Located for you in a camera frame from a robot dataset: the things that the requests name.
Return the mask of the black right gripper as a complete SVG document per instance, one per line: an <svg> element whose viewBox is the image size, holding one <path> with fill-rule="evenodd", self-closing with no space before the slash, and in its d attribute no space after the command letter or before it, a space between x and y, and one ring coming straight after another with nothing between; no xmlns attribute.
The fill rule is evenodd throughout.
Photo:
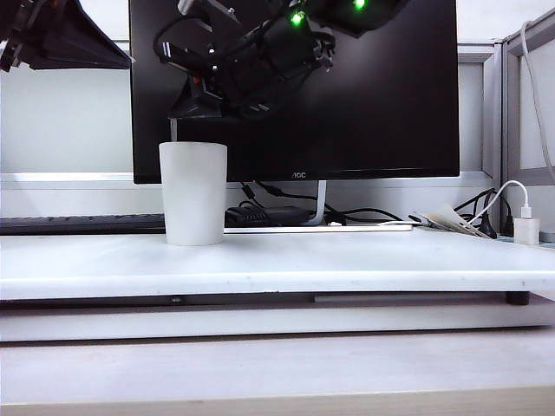
<svg viewBox="0 0 555 416"><path fill-rule="evenodd" d="M158 42L162 63L186 73L186 84L171 106L174 118L244 118L264 114L274 102L271 90L282 75L268 56L268 45L259 30L203 56L171 42Z"/></svg>

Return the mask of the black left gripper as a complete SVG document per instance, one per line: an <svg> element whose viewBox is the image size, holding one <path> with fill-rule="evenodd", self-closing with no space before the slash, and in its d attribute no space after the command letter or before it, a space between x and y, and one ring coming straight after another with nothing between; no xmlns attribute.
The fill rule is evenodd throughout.
<svg viewBox="0 0 555 416"><path fill-rule="evenodd" d="M78 1L1 1L1 70L19 60L32 69L129 69L131 58Z"/></svg>

